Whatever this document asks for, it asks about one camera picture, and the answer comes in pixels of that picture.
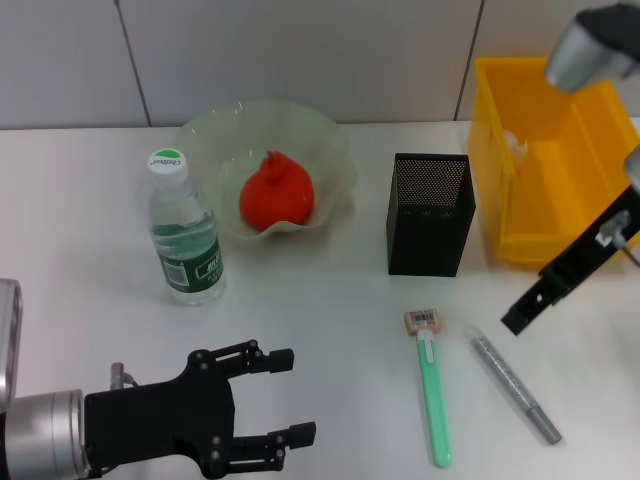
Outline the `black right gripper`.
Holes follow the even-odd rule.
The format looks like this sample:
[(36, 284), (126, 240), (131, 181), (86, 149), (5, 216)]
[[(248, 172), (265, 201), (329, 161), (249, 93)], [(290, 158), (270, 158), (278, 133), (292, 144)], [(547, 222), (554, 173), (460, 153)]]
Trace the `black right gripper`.
[(514, 335), (568, 295), (639, 233), (639, 194), (627, 187), (591, 225), (542, 271), (541, 277), (504, 314)]

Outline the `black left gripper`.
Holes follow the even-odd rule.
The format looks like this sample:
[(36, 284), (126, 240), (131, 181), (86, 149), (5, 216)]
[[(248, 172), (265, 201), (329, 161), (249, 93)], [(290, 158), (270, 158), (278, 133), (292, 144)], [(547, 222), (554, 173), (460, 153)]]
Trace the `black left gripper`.
[(316, 423), (232, 437), (235, 407), (228, 379), (286, 372), (293, 365), (292, 349), (265, 353), (257, 340), (249, 340), (192, 352), (172, 380), (87, 395), (84, 439), (91, 474), (172, 455), (193, 460), (205, 478), (281, 471), (287, 450), (314, 444)]

